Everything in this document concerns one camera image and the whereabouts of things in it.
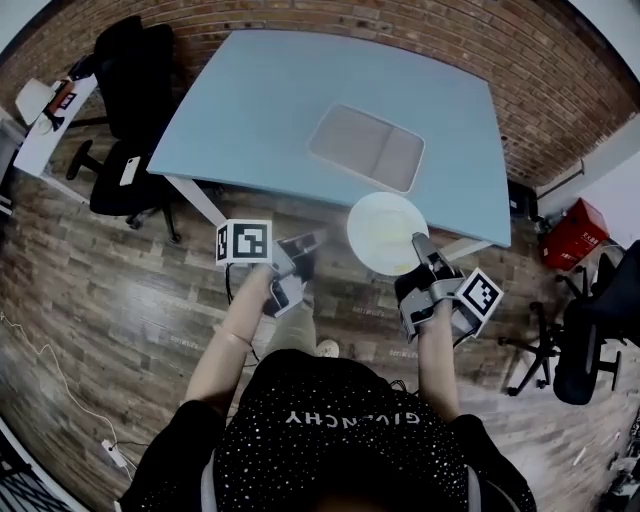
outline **light blue table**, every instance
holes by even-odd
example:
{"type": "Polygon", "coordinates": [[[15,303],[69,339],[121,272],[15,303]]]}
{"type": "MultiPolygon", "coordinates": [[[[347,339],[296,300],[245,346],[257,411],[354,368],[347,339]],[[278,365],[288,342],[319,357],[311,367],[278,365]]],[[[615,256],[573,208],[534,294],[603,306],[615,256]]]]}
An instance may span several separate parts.
{"type": "Polygon", "coordinates": [[[182,101],[149,164],[214,224],[192,179],[353,205],[380,190],[315,157],[309,140],[344,104],[425,141],[407,197],[427,224],[469,237],[452,259],[511,243],[507,177],[487,83],[404,50],[357,39],[236,31],[182,101]]]}

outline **red fire extinguisher box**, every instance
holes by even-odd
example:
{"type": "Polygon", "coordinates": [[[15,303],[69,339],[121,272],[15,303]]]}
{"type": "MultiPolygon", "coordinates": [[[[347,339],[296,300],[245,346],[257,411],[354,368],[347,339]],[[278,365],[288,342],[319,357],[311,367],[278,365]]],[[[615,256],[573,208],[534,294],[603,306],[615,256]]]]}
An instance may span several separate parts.
{"type": "Polygon", "coordinates": [[[540,243],[545,265],[571,270],[605,238],[609,237],[602,214],[583,199],[540,243]]]}

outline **bracelet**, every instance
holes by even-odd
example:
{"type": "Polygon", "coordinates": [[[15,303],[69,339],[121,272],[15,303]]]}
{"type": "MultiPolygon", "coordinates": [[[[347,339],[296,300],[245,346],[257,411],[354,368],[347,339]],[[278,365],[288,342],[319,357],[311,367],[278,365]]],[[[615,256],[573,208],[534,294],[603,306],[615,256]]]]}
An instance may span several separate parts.
{"type": "Polygon", "coordinates": [[[224,334],[224,336],[226,337],[227,341],[242,345],[242,347],[247,352],[250,352],[251,350],[253,350],[253,347],[251,346],[251,342],[245,340],[244,338],[241,338],[240,336],[238,336],[236,334],[233,334],[228,329],[225,329],[224,327],[222,327],[221,324],[220,325],[216,325],[215,331],[216,331],[216,334],[218,334],[218,333],[224,334]]]}

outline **black office chair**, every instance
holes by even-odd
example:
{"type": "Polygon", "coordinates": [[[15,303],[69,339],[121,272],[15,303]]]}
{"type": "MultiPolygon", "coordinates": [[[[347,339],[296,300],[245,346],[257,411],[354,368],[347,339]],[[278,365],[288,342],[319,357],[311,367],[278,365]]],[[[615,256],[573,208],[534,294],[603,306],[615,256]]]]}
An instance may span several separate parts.
{"type": "Polygon", "coordinates": [[[104,164],[88,154],[93,141],[82,143],[69,169],[73,180],[84,165],[98,174],[89,208],[103,215],[127,215],[127,224],[138,229],[141,214],[150,209],[164,212],[170,239],[175,232],[170,200],[172,185],[164,176],[146,171],[176,106],[171,91],[173,31],[168,25],[143,29],[139,16],[119,21],[96,40],[90,65],[104,99],[111,133],[119,141],[104,164]],[[127,161],[140,156],[130,185],[120,186],[127,161]]]}
{"type": "Polygon", "coordinates": [[[640,241],[631,246],[617,267],[606,254],[600,257],[598,280],[591,288],[592,295],[589,295],[586,269],[578,267],[578,271],[582,273],[582,290],[568,277],[557,277],[558,281],[569,285],[576,297],[564,312],[562,326],[547,325],[542,304],[531,304],[531,309],[538,313],[539,347],[507,338],[499,340],[500,345],[514,345],[536,356],[522,383],[508,389],[510,396],[517,396],[541,366],[545,379],[537,382],[538,387],[551,384],[549,358],[560,356],[553,390],[563,402],[584,405],[593,396],[599,371],[613,373],[614,390],[617,385],[620,352],[614,362],[600,361],[600,351],[606,340],[619,340],[624,345],[625,340],[630,340],[640,346],[640,241]]]}

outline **wooden floor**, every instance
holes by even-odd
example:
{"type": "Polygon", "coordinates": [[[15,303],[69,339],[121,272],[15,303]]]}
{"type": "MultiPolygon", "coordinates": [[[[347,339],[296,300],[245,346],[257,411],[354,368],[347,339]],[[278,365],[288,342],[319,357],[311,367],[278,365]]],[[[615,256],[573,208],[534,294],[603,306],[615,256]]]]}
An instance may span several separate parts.
{"type": "MultiPolygon", "coordinates": [[[[72,137],[68,148],[75,142],[72,137]]],[[[106,138],[97,140],[97,153],[107,147],[106,138]]],[[[57,172],[63,172],[71,149],[58,155],[57,172]]],[[[73,186],[88,194],[92,180],[83,170],[73,186]]],[[[132,231],[124,219],[94,215],[25,175],[17,176],[11,195],[17,205],[2,228],[0,310],[21,323],[38,348],[51,344],[71,392],[109,417],[119,439],[150,442],[178,407],[226,309],[223,274],[214,265],[215,228],[189,204],[178,203],[182,243],[174,246],[167,242],[162,215],[132,231]]],[[[393,283],[367,271],[349,250],[346,211],[235,189],[217,202],[227,216],[273,219],[276,235],[327,225],[331,240],[319,252],[315,282],[319,337],[337,340],[344,357],[416,389],[415,346],[400,334],[393,283]]],[[[529,302],[542,300],[551,314],[567,300],[554,274],[538,263],[531,227],[515,223],[513,236],[508,251],[486,249],[459,262],[466,269],[479,264],[506,291],[481,339],[457,349],[463,408],[485,420],[498,446],[529,479],[541,511],[591,510],[611,477],[607,462],[622,446],[638,408],[640,351],[624,349],[619,391],[612,394],[605,378],[586,407],[562,404],[549,390],[505,396],[517,355],[499,347],[497,337],[534,338],[529,302]],[[617,431],[622,438],[614,443],[617,431]],[[573,467],[584,446],[585,456],[573,467]]],[[[447,237],[434,238],[444,243],[447,237]]],[[[232,278],[238,286],[240,271],[233,270],[232,278]]],[[[270,322],[261,326],[258,355],[272,330],[270,322]]],[[[113,510],[128,479],[100,446],[111,437],[108,425],[71,402],[50,353],[36,357],[12,329],[0,328],[0,336],[6,422],[70,492],[92,509],[113,510]]],[[[246,370],[241,388],[250,375],[246,370]]],[[[135,446],[122,450],[133,460],[142,452],[135,446]]]]}

